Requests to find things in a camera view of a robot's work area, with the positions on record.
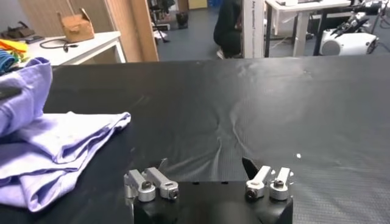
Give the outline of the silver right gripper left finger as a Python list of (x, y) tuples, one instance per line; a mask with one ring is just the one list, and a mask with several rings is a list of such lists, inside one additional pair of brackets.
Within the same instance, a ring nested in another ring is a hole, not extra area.
[(134, 169), (124, 174), (126, 198), (136, 198), (141, 202), (150, 202), (157, 192), (162, 198), (176, 200), (179, 197), (179, 184), (164, 176), (156, 167), (149, 167), (143, 173)]

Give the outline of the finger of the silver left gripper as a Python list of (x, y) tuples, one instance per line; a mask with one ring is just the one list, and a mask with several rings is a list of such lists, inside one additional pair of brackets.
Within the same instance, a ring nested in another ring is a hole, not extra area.
[(0, 89), (0, 99), (8, 99), (11, 97), (15, 97), (22, 93), (21, 88), (17, 88), (14, 86), (3, 86)]

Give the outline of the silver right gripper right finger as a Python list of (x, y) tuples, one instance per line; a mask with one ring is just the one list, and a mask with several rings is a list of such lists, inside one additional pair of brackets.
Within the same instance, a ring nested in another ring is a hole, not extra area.
[(289, 167), (281, 167), (276, 172), (271, 166), (259, 166), (248, 157), (242, 157), (241, 162), (248, 177), (244, 183), (244, 198), (247, 201), (258, 201), (265, 197), (271, 201), (293, 200), (290, 181), (293, 172)]

